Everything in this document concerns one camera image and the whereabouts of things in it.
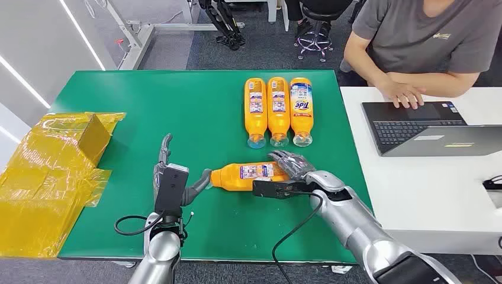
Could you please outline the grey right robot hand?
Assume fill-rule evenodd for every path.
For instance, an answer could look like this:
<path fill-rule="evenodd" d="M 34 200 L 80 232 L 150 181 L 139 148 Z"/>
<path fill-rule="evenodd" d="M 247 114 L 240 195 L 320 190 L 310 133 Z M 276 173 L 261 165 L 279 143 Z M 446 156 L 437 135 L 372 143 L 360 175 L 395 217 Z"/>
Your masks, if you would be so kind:
<path fill-rule="evenodd" d="M 274 150 L 267 154 L 292 179 L 304 180 L 310 172 L 317 169 L 302 155 L 284 150 Z"/>

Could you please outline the person's right hand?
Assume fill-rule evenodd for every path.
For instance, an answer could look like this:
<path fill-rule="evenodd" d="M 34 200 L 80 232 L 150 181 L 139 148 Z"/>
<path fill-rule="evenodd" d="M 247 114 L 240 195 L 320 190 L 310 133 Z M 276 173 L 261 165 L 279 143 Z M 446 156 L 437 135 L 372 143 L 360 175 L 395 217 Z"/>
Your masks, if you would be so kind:
<path fill-rule="evenodd" d="M 403 106 L 404 108 L 417 109 L 424 105 L 423 90 L 409 84 L 389 80 L 379 85 L 377 89 L 391 100 L 395 108 Z"/>

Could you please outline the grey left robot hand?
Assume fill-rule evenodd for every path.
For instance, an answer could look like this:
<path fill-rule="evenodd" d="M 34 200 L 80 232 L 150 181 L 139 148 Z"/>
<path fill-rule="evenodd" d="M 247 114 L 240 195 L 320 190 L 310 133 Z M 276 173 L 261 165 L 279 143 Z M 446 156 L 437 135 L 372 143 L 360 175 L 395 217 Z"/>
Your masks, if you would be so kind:
<path fill-rule="evenodd" d="M 160 189 L 160 178 L 162 172 L 168 166 L 169 156 L 171 151 L 169 150 L 169 143 L 172 139 L 171 133 L 168 133 L 162 140 L 159 151 L 159 160 L 153 168 L 153 195 L 154 199 L 157 198 L 157 194 Z M 194 199 L 205 189 L 208 188 L 210 184 L 211 169 L 205 169 L 201 177 L 192 185 L 187 186 L 182 195 L 181 206 L 190 205 Z"/>

